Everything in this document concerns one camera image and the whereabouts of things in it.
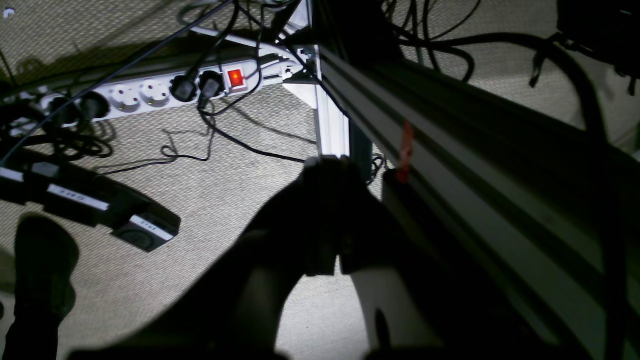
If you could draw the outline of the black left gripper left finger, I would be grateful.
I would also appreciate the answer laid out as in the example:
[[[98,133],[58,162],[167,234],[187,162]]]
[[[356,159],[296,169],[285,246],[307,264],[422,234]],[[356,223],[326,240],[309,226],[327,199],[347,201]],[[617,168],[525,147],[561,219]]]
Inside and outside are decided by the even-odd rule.
[[[178,301],[115,344],[72,360],[275,359],[282,310],[302,276],[332,276],[331,202],[344,160],[308,160]]]

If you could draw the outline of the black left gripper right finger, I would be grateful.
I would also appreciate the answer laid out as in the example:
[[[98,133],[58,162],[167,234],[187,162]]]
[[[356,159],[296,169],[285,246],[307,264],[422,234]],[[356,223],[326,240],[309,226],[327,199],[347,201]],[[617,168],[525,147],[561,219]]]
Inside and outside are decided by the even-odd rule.
[[[349,157],[340,158],[344,193],[358,220],[341,255],[370,339],[369,360],[588,360],[565,326],[546,341],[499,282],[414,192],[384,178],[399,204],[368,191]]]

